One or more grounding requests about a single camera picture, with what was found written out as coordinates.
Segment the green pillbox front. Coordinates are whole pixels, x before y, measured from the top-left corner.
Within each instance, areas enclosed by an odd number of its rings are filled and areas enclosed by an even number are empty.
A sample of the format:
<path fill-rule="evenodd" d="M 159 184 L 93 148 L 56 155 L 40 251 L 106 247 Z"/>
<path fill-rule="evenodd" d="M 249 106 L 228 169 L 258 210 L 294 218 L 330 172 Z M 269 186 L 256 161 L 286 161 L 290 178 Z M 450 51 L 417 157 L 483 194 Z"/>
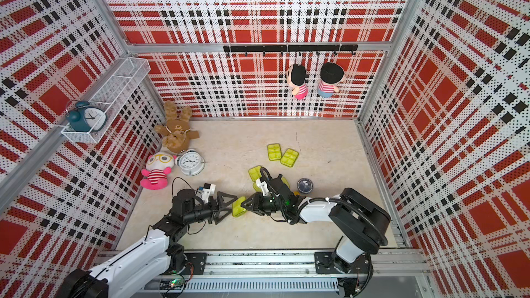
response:
<path fill-rule="evenodd" d="M 245 212 L 247 212 L 247 209 L 242 207 L 242 203 L 247 200 L 246 197 L 239 197 L 232 205 L 232 215 L 234 218 L 241 217 Z"/>

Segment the green pillbox with cross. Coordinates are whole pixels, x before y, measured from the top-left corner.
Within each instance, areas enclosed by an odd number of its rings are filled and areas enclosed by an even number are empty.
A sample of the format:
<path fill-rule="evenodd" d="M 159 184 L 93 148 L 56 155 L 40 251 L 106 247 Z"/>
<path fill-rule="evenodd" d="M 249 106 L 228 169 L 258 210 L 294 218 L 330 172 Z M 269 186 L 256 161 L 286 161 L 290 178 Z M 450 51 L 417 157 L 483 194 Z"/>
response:
<path fill-rule="evenodd" d="M 262 177 L 262 174 L 260 172 L 261 166 L 255 166 L 248 170 L 249 177 L 251 178 L 252 182 L 256 182 L 259 178 Z"/>

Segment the round blue pillbox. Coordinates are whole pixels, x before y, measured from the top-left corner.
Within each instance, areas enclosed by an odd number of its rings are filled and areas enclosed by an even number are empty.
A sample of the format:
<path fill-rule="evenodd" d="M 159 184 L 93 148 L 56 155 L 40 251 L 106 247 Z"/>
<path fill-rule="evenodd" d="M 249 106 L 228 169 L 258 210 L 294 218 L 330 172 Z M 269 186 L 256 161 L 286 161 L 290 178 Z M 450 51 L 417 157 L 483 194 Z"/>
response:
<path fill-rule="evenodd" d="M 297 189 L 299 193 L 309 194 L 313 191 L 314 185 L 309 178 L 302 178 L 297 182 Z"/>

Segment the green pillbox white tray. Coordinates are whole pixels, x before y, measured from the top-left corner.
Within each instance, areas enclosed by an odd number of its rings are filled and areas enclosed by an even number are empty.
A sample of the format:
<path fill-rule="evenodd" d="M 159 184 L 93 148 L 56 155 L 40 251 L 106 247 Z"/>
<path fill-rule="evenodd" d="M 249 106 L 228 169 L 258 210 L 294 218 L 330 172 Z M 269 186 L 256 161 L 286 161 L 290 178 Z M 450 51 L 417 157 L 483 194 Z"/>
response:
<path fill-rule="evenodd" d="M 299 155 L 300 154 L 298 151 L 288 148 L 285 150 L 282 158 L 280 159 L 280 163 L 286 167 L 292 168 L 295 165 Z"/>

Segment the white square pillbox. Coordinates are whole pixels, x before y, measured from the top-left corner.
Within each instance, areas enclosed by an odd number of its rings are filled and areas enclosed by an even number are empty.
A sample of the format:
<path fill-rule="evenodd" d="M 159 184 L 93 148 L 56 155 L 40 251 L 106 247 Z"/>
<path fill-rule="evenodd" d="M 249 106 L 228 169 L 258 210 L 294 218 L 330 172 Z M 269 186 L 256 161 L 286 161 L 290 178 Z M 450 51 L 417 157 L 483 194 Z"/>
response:
<path fill-rule="evenodd" d="M 290 186 L 290 184 L 288 183 L 288 180 L 287 180 L 287 178 L 285 178 L 285 176 L 283 176 L 283 177 L 281 178 L 281 181 L 282 181 L 282 182 L 283 182 L 288 188 L 291 188 L 291 186 Z"/>

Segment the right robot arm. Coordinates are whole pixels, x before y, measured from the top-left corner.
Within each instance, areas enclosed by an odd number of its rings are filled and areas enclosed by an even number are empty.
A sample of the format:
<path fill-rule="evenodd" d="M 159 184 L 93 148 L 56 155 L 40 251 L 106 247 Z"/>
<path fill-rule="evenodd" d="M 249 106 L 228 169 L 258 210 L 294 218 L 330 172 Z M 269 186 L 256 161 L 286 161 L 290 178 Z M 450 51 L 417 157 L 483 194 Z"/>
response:
<path fill-rule="evenodd" d="M 242 208 L 259 216 L 278 212 L 289 225 L 331 222 L 342 232 L 331 262 L 341 273 L 361 257 L 366 260 L 388 245 L 391 217 L 383 208 L 352 188 L 333 197 L 295 194 L 280 178 L 263 179 L 262 190 L 242 202 Z"/>

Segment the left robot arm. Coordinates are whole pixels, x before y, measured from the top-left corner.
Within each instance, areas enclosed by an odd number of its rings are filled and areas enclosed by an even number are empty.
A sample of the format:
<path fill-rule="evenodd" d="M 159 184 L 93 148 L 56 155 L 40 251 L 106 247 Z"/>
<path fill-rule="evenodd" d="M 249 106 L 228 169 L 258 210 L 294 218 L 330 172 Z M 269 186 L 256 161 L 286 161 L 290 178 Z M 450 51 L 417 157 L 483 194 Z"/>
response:
<path fill-rule="evenodd" d="M 191 265 L 179 240 L 194 223 L 218 224 L 231 212 L 237 196 L 215 193 L 204 201 L 192 189 L 172 197 L 166 215 L 148 227 L 145 236 L 118 255 L 90 270 L 71 272 L 57 297 L 131 297 L 158 275 L 178 273 Z"/>

